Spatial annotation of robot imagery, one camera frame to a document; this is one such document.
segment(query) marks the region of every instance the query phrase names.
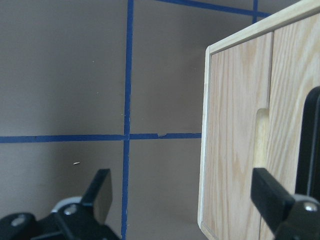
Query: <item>black clamp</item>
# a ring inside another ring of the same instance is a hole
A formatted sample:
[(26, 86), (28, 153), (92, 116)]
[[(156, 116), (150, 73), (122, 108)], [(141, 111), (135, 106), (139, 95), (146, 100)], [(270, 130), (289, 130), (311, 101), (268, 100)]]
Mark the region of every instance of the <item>black clamp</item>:
[(295, 194), (254, 168), (251, 199), (276, 240), (320, 240), (320, 87), (304, 104)]
[(45, 218), (36, 221), (21, 212), (0, 219), (1, 240), (120, 240), (104, 221), (112, 202), (111, 173), (100, 169), (79, 198), (60, 201)]

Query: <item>screw head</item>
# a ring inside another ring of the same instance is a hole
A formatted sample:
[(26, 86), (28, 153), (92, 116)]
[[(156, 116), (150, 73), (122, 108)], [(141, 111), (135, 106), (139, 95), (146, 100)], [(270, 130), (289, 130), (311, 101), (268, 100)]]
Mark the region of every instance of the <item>screw head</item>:
[(11, 226), (16, 227), (19, 226), (21, 224), (23, 224), (26, 220), (26, 216), (23, 214), (20, 214), (17, 218), (15, 218), (12, 222), (11, 222)]
[(318, 207), (315, 203), (307, 201), (303, 204), (304, 209), (307, 210), (308, 212), (316, 212), (318, 211)]
[(63, 211), (63, 213), (64, 213), (65, 215), (72, 215), (72, 214), (74, 214), (76, 211), (77, 211), (77, 205), (72, 204), (72, 205), (70, 205), (69, 207), (67, 207), (67, 208)]

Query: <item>blue painter's tape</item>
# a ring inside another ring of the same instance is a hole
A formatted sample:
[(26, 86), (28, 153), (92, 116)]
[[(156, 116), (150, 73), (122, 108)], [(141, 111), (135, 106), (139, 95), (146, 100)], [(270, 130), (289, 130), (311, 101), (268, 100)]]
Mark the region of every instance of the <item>blue painter's tape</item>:
[[(253, 0), (253, 12), (258, 12), (258, 0)], [(252, 16), (252, 24), (255, 24), (257, 22), (257, 14), (254, 14)]]
[(257, 17), (262, 17), (262, 18), (266, 18), (270, 16), (270, 14), (267, 12), (252, 11), (252, 10), (246, 10), (246, 9), (235, 8), (230, 6), (221, 6), (221, 5), (204, 3), (204, 2), (194, 1), (194, 0), (156, 0), (156, 1), (201, 8), (201, 9), (216, 10), (216, 11), (233, 13), (233, 14), (242, 14), (242, 15), (248, 15), (248, 16), (256, 15)]
[(157, 133), (138, 133), (130, 134), (131, 140), (147, 140), (147, 139), (200, 139), (201, 133), (167, 133), (159, 135)]
[(128, 0), (126, 22), (126, 53), (125, 53), (125, 86), (124, 86), (124, 135), (130, 134), (130, 104), (131, 104), (131, 72), (133, 44), (134, 0)]
[(122, 213), (121, 236), (127, 237), (128, 222), (128, 185), (129, 185), (129, 152), (130, 152), (130, 104), (131, 104), (131, 73), (132, 73), (132, 45), (134, 24), (134, 0), (128, 0), (126, 19), (126, 52), (125, 52), (125, 93), (124, 93), (124, 135), (123, 169), (122, 169)]
[(123, 142), (123, 167), (122, 167), (122, 213), (121, 213), (121, 235), (126, 240), (128, 222), (128, 185), (129, 185), (129, 154), (130, 140)]
[(84, 141), (123, 141), (124, 135), (42, 135), (42, 136), (0, 136), (0, 144), (84, 142)]

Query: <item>wooden door panel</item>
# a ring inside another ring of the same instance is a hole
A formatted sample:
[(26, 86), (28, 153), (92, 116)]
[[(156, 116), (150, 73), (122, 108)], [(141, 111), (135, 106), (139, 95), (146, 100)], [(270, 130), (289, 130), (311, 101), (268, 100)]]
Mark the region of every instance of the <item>wooden door panel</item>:
[[(274, 32), (266, 168), (291, 194), (304, 102), (316, 86), (320, 86), (320, 14)], [(273, 239), (264, 222), (260, 239)]]
[(209, 239), (259, 238), (250, 190), (257, 112), (269, 107), (272, 41), (268, 33), (211, 58), (199, 215)]

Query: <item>wooden cabinet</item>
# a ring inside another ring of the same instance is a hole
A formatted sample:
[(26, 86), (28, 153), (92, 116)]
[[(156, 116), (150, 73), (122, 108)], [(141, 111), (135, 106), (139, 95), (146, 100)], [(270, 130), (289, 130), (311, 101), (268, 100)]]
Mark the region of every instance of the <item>wooden cabinet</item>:
[(252, 169), (294, 193), (304, 101), (320, 86), (319, 12), (302, 0), (206, 51), (198, 224), (211, 240), (273, 238)]

